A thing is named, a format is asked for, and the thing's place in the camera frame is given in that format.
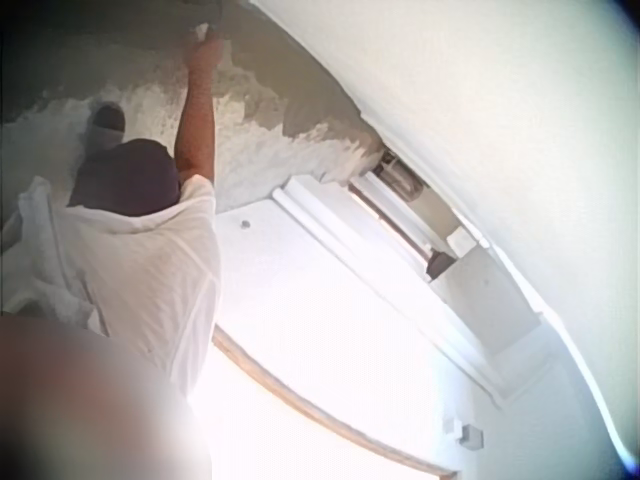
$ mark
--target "man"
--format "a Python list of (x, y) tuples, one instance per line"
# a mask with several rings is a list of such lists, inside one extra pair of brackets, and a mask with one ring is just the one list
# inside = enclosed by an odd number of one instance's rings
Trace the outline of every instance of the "man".
[(184, 395), (204, 363), (220, 291), (211, 97), (220, 56), (221, 42), (207, 33), (186, 57), (175, 161), (151, 140), (114, 146), (124, 115), (98, 110), (69, 208), (56, 217), (101, 333), (146, 357)]

